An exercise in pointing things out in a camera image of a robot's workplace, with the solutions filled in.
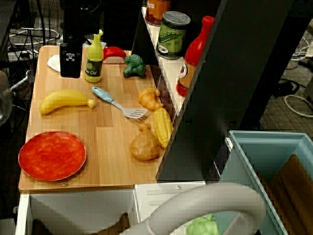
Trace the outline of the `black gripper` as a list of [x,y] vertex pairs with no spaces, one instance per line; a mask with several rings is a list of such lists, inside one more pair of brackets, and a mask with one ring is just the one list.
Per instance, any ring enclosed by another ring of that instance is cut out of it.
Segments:
[[79,78],[82,64],[82,46],[69,44],[80,39],[82,19],[79,15],[64,15],[63,42],[60,44],[60,73],[62,77]]

